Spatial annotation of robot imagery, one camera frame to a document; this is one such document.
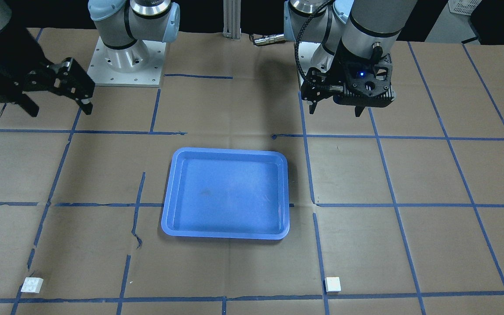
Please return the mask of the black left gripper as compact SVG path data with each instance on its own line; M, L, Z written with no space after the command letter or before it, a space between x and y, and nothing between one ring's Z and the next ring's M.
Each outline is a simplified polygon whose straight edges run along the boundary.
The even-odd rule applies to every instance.
M330 77L328 73L312 66L303 73L301 98L309 101L309 114L314 114L320 100L344 93L344 84ZM364 106L355 106L354 113L360 117Z

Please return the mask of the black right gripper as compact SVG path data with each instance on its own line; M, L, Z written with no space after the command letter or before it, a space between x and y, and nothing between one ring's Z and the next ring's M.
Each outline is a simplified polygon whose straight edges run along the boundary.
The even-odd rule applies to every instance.
M37 117L39 106L23 93L33 71L38 71L38 83L46 91L74 100L86 115L92 113L95 82L74 58L51 64L26 28L5 27L0 31L0 102L15 102L29 116Z

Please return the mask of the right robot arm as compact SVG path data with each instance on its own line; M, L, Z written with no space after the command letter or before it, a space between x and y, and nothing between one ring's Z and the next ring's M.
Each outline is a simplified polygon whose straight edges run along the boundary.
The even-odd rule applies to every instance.
M90 0L87 7L106 62L118 72L134 72L149 62L144 41L174 42L178 36L180 7L171 0ZM16 104L36 117L39 106L28 92L48 91L70 98L90 115L94 90L95 82L74 58L48 60L8 3L0 0L0 103Z

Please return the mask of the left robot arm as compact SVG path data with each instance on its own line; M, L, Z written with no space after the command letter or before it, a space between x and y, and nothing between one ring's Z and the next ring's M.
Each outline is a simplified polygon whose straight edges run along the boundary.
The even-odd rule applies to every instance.
M287 0L284 36L294 42L300 96L353 106L355 116L396 99L391 49L415 0Z

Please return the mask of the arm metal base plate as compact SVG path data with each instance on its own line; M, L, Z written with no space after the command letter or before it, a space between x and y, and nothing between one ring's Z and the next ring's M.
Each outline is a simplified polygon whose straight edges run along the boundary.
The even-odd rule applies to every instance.
M97 86L159 88L168 44L138 40L114 50L98 39L87 73Z

